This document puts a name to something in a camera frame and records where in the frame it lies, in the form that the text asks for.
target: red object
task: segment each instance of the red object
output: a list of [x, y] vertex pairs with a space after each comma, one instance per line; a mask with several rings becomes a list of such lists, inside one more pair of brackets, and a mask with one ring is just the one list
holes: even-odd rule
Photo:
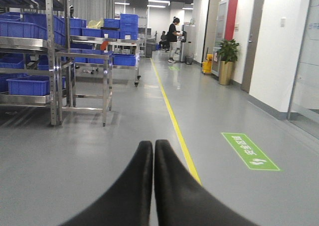
[[108, 46], [109, 42], [108, 41], [104, 41], [100, 47], [100, 50], [106, 50], [107, 46]]
[[234, 36], [237, 3], [238, 3], [238, 0], [229, 0], [228, 2], [227, 21], [226, 21], [226, 28], [225, 28], [226, 40], [231, 40], [233, 39], [233, 36]]

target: yellow floor line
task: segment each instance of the yellow floor line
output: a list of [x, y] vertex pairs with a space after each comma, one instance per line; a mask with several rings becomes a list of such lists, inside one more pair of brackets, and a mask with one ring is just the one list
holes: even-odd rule
[[181, 146], [181, 149], [183, 151], [183, 154], [184, 154], [184, 157], [186, 159], [186, 163], [187, 163], [187, 166], [188, 166], [188, 169], [191, 173], [191, 175], [201, 184], [201, 181], [200, 181], [200, 178], [198, 176], [198, 173], [197, 173], [197, 169], [195, 167], [195, 164], [193, 162], [193, 159], [191, 158], [191, 155], [189, 153], [189, 150], [188, 150], [188, 147], [185, 143], [185, 140], [183, 138], [183, 135], [180, 131], [180, 128], [179, 128], [179, 125], [178, 125], [178, 122], [176, 120], [176, 117], [174, 115], [174, 112], [170, 106], [170, 103], [169, 103], [169, 100], [167, 98], [167, 95], [165, 93], [165, 90], [164, 90], [164, 87], [163, 87], [163, 84], [160, 80], [160, 75], [158, 73], [158, 70], [153, 62], [153, 60], [151, 59], [151, 63], [152, 63], [152, 66], [153, 66], [153, 69], [155, 71], [155, 74], [156, 74], [156, 77], [158, 79], [158, 82], [159, 82], [159, 86], [160, 86], [160, 90], [161, 90], [161, 93], [163, 95], [163, 98], [164, 98], [164, 101], [165, 101], [165, 104], [166, 104], [166, 107], [168, 109], [168, 112], [169, 112], [169, 115], [170, 115], [170, 118], [171, 118], [171, 121], [173, 123], [173, 126], [174, 126], [174, 129], [176, 131], [176, 134], [177, 134], [177, 137], [178, 137], [178, 140], [179, 140], [179, 143], [180, 143], [180, 146]]

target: green leaves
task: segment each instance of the green leaves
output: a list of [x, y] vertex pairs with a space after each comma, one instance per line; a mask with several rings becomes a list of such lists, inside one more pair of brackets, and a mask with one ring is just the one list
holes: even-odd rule
[[220, 55], [221, 60], [229, 62], [229, 61], [237, 61], [237, 47], [239, 46], [239, 43], [236, 43], [234, 39], [232, 40], [226, 40], [223, 39], [219, 43], [220, 49], [218, 50], [218, 55]]

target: yellow bag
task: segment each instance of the yellow bag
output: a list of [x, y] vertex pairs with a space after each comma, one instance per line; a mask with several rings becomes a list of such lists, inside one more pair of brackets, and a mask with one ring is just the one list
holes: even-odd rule
[[89, 21], [88, 28], [100, 29], [104, 25], [104, 19]]

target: blue plastic crate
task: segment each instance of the blue plastic crate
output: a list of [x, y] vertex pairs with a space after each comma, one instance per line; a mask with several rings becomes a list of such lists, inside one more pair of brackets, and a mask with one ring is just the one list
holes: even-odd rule
[[119, 19], [104, 19], [104, 27], [119, 29], [120, 20]]
[[57, 31], [54, 32], [54, 39], [55, 43], [59, 45], [65, 45], [65, 35], [58, 33]]
[[76, 57], [76, 58], [74, 58], [74, 62], [78, 62], [78, 63], [88, 63], [88, 58]]
[[19, 15], [20, 16], [20, 13], [15, 11], [9, 11], [9, 12], [3, 13], [3, 15]]
[[8, 91], [7, 79], [25, 77], [25, 73], [0, 74], [0, 92]]
[[21, 17], [20, 17], [20, 15], [5, 15], [5, 14], [0, 14], [0, 20], [20, 21], [20, 20], [21, 20]]
[[[25, 12], [23, 13], [23, 21], [34, 23], [39, 25], [40, 27], [47, 29], [46, 14]], [[54, 16], [54, 30], [58, 33], [63, 33], [65, 31], [64, 28], [64, 20], [57, 16]]]
[[34, 23], [23, 22], [23, 37], [24, 38], [47, 38], [46, 29]]
[[136, 14], [121, 14], [120, 22], [139, 24], [139, 16]]
[[49, 70], [49, 60], [46, 56], [39, 59], [38, 70]]
[[138, 39], [138, 33], [136, 32], [126, 32], [126, 31], [120, 31], [120, 39], [130, 39], [130, 40], [137, 40]]
[[48, 95], [50, 93], [49, 76], [27, 76], [8, 79], [10, 95]]
[[113, 64], [135, 66], [136, 57], [135, 55], [113, 54]]
[[132, 24], [132, 23], [124, 23], [121, 22], [120, 24], [120, 29], [121, 31], [126, 31], [126, 32], [139, 32], [139, 27], [137, 24]]
[[82, 35], [91, 37], [102, 37], [102, 30], [93, 28], [82, 28]]
[[91, 59], [91, 58], [88, 58], [88, 63], [91, 63], [91, 64], [104, 64], [104, 59]]
[[[8, 53], [8, 54], [5, 54], [4, 57], [6, 58], [19, 58], [19, 59], [23, 59], [23, 54], [21, 53]], [[31, 58], [30, 58], [30, 55], [29, 54], [26, 54], [25, 55], [25, 60], [26, 60], [26, 63], [29, 63], [31, 61]]]
[[120, 38], [120, 32], [117, 31], [117, 30], [102, 30], [102, 37], [119, 39]]
[[70, 35], [82, 35], [82, 28], [71, 27]]
[[0, 21], [0, 36], [23, 37], [23, 23], [19, 21]]
[[79, 18], [70, 18], [70, 27], [86, 28], [86, 20]]
[[76, 48], [76, 49], [89, 49], [92, 50], [92, 45], [87, 45], [87, 44], [81, 44], [81, 43], [71, 43], [71, 48]]
[[23, 59], [4, 57], [0, 59], [0, 68], [24, 69]]

